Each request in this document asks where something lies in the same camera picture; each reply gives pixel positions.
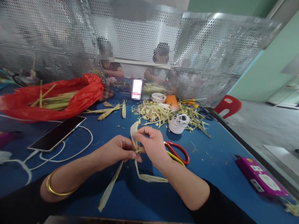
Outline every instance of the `phone screen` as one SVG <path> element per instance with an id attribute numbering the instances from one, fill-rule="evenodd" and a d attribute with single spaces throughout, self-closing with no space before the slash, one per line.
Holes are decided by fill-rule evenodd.
<path id="1" fill-rule="evenodd" d="M 64 139 L 66 139 L 85 120 L 85 117 L 79 116 L 67 119 L 28 148 L 42 151 L 51 151 L 55 147 L 57 147 Z"/>
<path id="2" fill-rule="evenodd" d="M 142 93 L 142 79 L 134 79 L 132 87 L 132 99 L 141 100 Z"/>

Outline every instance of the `purple box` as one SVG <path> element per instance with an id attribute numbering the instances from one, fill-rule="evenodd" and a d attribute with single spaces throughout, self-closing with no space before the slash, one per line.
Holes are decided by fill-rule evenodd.
<path id="1" fill-rule="evenodd" d="M 288 196 L 285 189 L 273 180 L 254 159 L 239 157 L 236 163 L 260 194 L 267 197 Z"/>
<path id="2" fill-rule="evenodd" d="M 13 133 L 0 131 L 0 148 L 4 147 L 14 139 Z"/>

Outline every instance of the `metal mesh partition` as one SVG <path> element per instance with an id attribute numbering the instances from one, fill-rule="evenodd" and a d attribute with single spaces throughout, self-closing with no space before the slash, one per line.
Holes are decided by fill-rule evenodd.
<path id="1" fill-rule="evenodd" d="M 0 66 L 32 68 L 46 81 L 100 75 L 98 38 L 109 40 L 115 58 L 153 62 L 157 47 L 169 49 L 170 70 L 111 63 L 124 78 L 109 77 L 128 91 L 129 79 L 146 79 L 147 92 L 181 99 L 205 98 L 216 106 L 279 29 L 266 19 L 221 13 L 190 13 L 129 0 L 6 0 L 0 9 Z M 152 74 L 156 78 L 147 78 Z"/>

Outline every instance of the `white thread spool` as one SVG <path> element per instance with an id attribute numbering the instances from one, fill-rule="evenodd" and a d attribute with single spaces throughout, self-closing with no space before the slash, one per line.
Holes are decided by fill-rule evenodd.
<path id="1" fill-rule="evenodd" d="M 162 93 L 153 93 L 151 99 L 156 103 L 164 103 L 166 101 L 166 96 Z"/>
<path id="2" fill-rule="evenodd" d="M 186 114 L 176 114 L 169 122 L 169 130 L 175 134 L 181 134 L 187 127 L 190 118 Z"/>

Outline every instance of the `blue tabletop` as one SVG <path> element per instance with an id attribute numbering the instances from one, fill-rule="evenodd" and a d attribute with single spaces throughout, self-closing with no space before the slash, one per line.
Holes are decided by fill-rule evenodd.
<path id="1" fill-rule="evenodd" d="M 0 94 L 11 93 L 12 89 L 0 91 Z M 121 103 L 125 95 L 116 94 L 108 100 L 115 105 Z M 131 106 L 137 101 L 127 102 L 126 119 L 122 119 L 121 110 L 110 114 L 106 119 L 97 121 L 99 114 L 85 114 L 87 121 L 83 124 L 93 133 L 92 144 L 79 156 L 90 154 L 116 135 L 130 137 L 130 127 L 137 121 L 138 116 L 131 113 Z M 93 105 L 90 109 L 102 109 L 103 104 Z M 183 146 L 190 156 L 187 168 L 216 185 L 228 198 L 233 200 L 257 223 L 298 223 L 298 219 L 286 213 L 281 205 L 274 204 L 261 198 L 250 186 L 241 170 L 235 163 L 235 154 L 243 157 L 252 156 L 216 121 L 206 121 L 210 124 L 208 133 L 213 137 L 209 139 L 198 130 L 190 133 L 183 131 L 182 135 L 169 132 L 164 126 L 161 132 L 164 140 L 176 142 Z M 24 124 L 9 118 L 0 117 L 0 131 L 22 131 L 23 137 L 6 145 L 1 151 L 12 153 L 12 159 L 26 159 L 32 151 L 27 147 L 59 123 L 40 122 Z M 90 134 L 78 128 L 67 140 L 66 146 L 55 159 L 62 160 L 81 151 L 89 142 Z M 60 151 L 62 144 L 51 153 L 43 156 L 50 158 Z M 139 171 L 145 174 L 162 176 L 152 165 L 146 154 L 142 154 L 143 163 L 139 163 Z M 36 167 L 43 161 L 38 154 L 26 164 L 29 168 Z M 32 171 L 32 181 L 52 172 L 57 167 L 68 163 L 48 162 L 37 170 Z M 162 221 L 162 222 L 194 222 L 188 209 L 169 183 L 147 183 L 138 179 L 134 161 L 127 162 L 128 168 L 122 167 L 119 177 L 114 185 L 110 198 L 102 211 L 97 209 L 104 190 L 112 180 L 119 163 L 108 167 L 102 172 L 92 175 L 82 186 L 67 199 L 66 206 L 61 211 L 63 215 L 104 217 L 112 219 Z M 27 182 L 27 173 L 22 167 L 13 162 L 0 165 L 0 197 L 21 188 Z"/>

